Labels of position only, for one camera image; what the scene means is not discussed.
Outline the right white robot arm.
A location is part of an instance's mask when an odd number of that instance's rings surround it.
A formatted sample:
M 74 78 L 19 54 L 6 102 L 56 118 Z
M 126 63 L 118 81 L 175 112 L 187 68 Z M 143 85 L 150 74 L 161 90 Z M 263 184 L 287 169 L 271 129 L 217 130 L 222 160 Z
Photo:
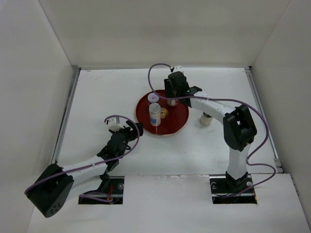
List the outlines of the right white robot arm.
M 182 104 L 202 111 L 209 118 L 223 125 L 224 140 L 229 146 L 229 166 L 225 173 L 225 186 L 237 192 L 246 183 L 248 175 L 246 158 L 257 129 L 249 108 L 242 104 L 233 107 L 212 98 L 197 86 L 190 87 L 186 76 L 180 72 L 171 73 L 164 79 L 167 98 L 179 100 Z

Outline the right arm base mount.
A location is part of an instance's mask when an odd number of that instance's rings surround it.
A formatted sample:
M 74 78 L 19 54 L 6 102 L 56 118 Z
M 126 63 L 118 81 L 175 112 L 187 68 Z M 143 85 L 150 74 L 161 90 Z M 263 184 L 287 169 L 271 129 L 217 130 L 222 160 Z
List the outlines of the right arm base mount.
M 210 176 L 213 204 L 257 204 L 251 175 L 242 181 L 231 181 L 225 175 Z

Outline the silver-lid shaker blue label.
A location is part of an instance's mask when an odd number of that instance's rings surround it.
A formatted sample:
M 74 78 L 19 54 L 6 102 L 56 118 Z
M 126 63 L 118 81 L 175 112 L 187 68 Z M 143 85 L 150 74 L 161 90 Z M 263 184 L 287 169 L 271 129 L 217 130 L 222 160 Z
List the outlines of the silver-lid shaker blue label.
M 161 106 L 158 103 L 152 103 L 149 106 L 150 124 L 157 127 L 161 123 Z

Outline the brown spice bottle black cap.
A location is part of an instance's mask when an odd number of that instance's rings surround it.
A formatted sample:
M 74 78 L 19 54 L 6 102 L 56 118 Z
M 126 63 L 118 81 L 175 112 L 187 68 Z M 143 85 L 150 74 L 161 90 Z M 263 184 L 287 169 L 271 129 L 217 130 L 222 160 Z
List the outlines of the brown spice bottle black cap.
M 167 104 L 170 107 L 175 107 L 178 104 L 178 100 L 167 100 Z

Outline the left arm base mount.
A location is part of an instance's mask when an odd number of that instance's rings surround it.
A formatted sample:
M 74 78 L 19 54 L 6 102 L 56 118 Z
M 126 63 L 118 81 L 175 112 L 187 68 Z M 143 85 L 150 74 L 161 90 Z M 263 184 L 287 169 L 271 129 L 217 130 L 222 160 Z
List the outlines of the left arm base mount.
M 79 205 L 120 205 L 123 204 L 124 176 L 111 176 L 104 178 L 99 188 L 86 192 L 86 196 L 79 197 Z

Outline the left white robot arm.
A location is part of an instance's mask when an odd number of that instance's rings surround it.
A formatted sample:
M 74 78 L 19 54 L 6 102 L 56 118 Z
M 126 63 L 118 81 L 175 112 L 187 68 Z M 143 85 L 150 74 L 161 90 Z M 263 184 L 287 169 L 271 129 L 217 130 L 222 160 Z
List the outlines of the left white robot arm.
M 60 166 L 49 165 L 33 185 L 24 194 L 45 218 L 52 217 L 60 211 L 66 201 L 73 197 L 111 202 L 113 198 L 107 194 L 97 198 L 97 194 L 105 193 L 109 188 L 110 176 L 120 159 L 132 151 L 129 143 L 138 142 L 143 136 L 143 123 L 134 123 L 127 119 L 126 125 L 112 117 L 107 124 L 111 137 L 104 148 L 92 158 L 83 162 Z

